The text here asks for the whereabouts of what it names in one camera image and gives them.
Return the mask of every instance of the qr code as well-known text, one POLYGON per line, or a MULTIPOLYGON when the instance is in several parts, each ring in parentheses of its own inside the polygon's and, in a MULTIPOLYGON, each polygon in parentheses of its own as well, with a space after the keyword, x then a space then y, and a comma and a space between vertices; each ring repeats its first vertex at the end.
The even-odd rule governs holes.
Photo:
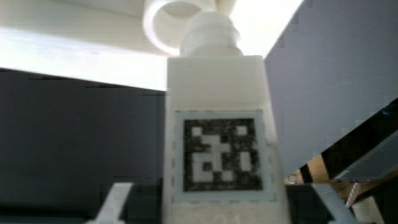
POLYGON ((254 118, 183 121, 183 191, 262 190, 254 118))

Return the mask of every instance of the gray surface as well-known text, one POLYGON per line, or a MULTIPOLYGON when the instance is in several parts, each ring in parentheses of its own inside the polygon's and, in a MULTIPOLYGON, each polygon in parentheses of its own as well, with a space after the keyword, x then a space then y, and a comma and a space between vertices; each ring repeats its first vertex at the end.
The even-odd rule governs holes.
POLYGON ((340 180, 375 181, 398 168, 398 131, 384 139, 363 158, 336 176, 340 180))
POLYGON ((164 97, 31 78, 0 72, 0 215, 4 208, 96 215, 112 183, 134 182, 130 220, 157 220, 164 97))
POLYGON ((398 1, 306 1, 265 60, 288 175, 398 97, 398 1))
POLYGON ((320 195, 327 209, 333 213, 334 221, 329 224, 357 224, 357 220, 345 207, 340 195, 329 184, 313 184, 315 191, 320 195))

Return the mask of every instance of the white bottle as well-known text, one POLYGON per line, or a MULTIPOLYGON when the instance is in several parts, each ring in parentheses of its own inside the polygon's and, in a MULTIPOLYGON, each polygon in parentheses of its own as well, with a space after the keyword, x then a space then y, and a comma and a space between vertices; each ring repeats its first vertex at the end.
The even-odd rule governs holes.
POLYGON ((201 13, 169 58, 166 224, 290 223, 263 57, 237 38, 228 16, 201 13))

